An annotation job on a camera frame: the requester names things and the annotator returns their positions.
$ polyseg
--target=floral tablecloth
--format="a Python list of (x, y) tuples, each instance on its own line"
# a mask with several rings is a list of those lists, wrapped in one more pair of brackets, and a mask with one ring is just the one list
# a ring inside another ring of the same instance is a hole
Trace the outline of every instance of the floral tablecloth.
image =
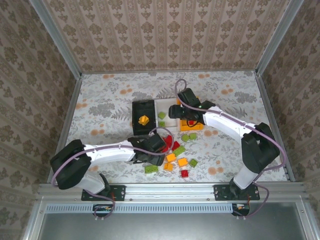
[[(217, 104), (225, 112), (244, 121), (269, 123), (253, 71), (158, 72), (90, 74), (82, 76), (82, 86), (73, 115), (68, 142), (85, 144), (117, 143), (133, 136), (132, 101), (174, 98), (175, 82), (183, 78), (202, 100)], [(181, 136), (175, 133), (178, 142)], [(103, 173), (111, 183), (228, 182), (243, 165), (240, 145), (228, 135), (205, 126), (197, 139), (183, 143), (179, 158), (196, 159), (182, 178), (177, 163), (172, 172), (145, 174), (144, 164), (112, 162), (91, 171)], [(278, 157), (271, 165), (280, 163)], [(283, 168), (264, 173), (260, 181), (286, 181)]]

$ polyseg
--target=green lego brick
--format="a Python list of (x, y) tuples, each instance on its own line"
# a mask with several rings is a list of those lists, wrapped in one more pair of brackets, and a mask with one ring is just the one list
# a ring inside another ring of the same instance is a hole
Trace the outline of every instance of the green lego brick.
[(198, 164), (198, 161), (195, 160), (194, 158), (192, 158), (191, 161), (189, 162), (189, 165), (190, 165), (191, 167), (193, 167), (193, 168), (194, 168), (197, 164)]
[(166, 124), (164, 121), (159, 121), (159, 127), (165, 127), (165, 126), (166, 126)]
[(194, 133), (190, 133), (189, 137), (190, 137), (190, 140), (196, 140), (197, 139), (197, 134), (195, 132)]
[(153, 171), (153, 166), (145, 166), (144, 167), (144, 173), (145, 174), (151, 174), (151, 173), (153, 173), (154, 171)]
[(189, 138), (190, 137), (187, 134), (183, 134), (182, 137), (181, 137), (181, 140), (184, 141), (184, 142), (187, 142), (189, 140)]
[(152, 167), (152, 172), (153, 173), (158, 172), (158, 166), (152, 165), (151, 167)]
[(184, 146), (180, 146), (178, 147), (176, 150), (173, 151), (174, 155), (176, 157), (178, 157), (180, 154), (182, 154), (185, 151), (185, 147)]
[(158, 118), (160, 118), (161, 120), (163, 120), (165, 117), (166, 117), (166, 114), (163, 111), (158, 113)]

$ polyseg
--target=black mounting plate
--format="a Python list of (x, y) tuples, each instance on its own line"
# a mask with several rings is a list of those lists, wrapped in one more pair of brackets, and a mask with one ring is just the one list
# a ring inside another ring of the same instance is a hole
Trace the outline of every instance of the black mounting plate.
[(246, 188), (245, 194), (239, 196), (239, 198), (235, 198), (233, 194), (231, 194), (229, 184), (217, 184), (213, 186), (213, 189), (216, 201), (247, 201), (248, 195), (250, 197), (250, 201), (260, 200), (258, 187), (253, 184), (249, 185)]
[[(126, 196), (125, 185), (110, 185), (110, 191), (106, 197), (113, 199), (114, 201), (124, 201)], [(81, 201), (106, 201), (103, 198), (91, 196), (85, 190), (82, 191)]]

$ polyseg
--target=table surface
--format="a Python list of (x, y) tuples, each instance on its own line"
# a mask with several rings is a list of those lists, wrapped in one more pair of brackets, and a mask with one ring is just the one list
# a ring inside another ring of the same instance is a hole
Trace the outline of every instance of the table surface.
[[(132, 137), (132, 101), (174, 98), (180, 78), (202, 101), (209, 100), (246, 122), (269, 124), (253, 71), (90, 74), (82, 76), (67, 142), (81, 139), (84, 144), (101, 145)], [(213, 127), (195, 132), (197, 139), (187, 143), (181, 140), (186, 132), (174, 133), (186, 148), (178, 158), (196, 159), (195, 168), (179, 168), (175, 162), (172, 172), (162, 165), (157, 173), (145, 174), (145, 163), (112, 162), (90, 170), (104, 174), (110, 183), (229, 182), (243, 166), (240, 145)], [(271, 165), (279, 163), (278, 157)], [(188, 178), (181, 177), (182, 169), (189, 170)], [(283, 168), (265, 172), (259, 179), (286, 180)]]

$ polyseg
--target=patterned wallpaper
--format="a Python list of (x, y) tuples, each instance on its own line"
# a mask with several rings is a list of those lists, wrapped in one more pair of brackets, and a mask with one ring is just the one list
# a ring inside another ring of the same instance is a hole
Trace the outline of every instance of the patterned wallpaper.
[(304, 1), (262, 78), (295, 177), (320, 218), (320, 1)]
[(19, 239), (75, 79), (27, 0), (0, 1), (0, 239)]
[(82, 72), (254, 69), (289, 0), (44, 0)]

